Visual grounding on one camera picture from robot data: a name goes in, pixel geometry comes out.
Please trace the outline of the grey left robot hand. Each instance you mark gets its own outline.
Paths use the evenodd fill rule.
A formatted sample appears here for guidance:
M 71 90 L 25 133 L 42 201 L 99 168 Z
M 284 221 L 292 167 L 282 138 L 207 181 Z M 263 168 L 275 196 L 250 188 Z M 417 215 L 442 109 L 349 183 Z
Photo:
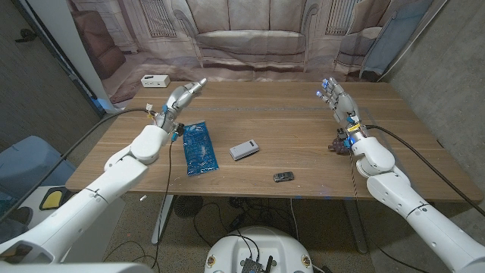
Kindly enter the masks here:
M 191 101 L 202 94 L 203 87 L 208 79 L 191 82 L 183 86 L 178 86 L 169 96 L 167 102 L 162 106 L 161 122 L 158 125 L 163 130 L 170 132 L 174 122 L 181 111 L 186 108 Z

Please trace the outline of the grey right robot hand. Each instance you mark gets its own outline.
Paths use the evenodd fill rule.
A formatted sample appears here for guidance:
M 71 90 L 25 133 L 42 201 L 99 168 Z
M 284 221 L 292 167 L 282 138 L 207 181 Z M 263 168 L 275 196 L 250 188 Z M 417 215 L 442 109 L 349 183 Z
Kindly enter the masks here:
M 361 124 L 361 115 L 355 100 L 333 77 L 323 79 L 321 85 L 323 90 L 317 91 L 316 95 L 328 104 L 341 128 L 350 135 L 360 133 L 362 137 L 367 137 L 367 130 Z

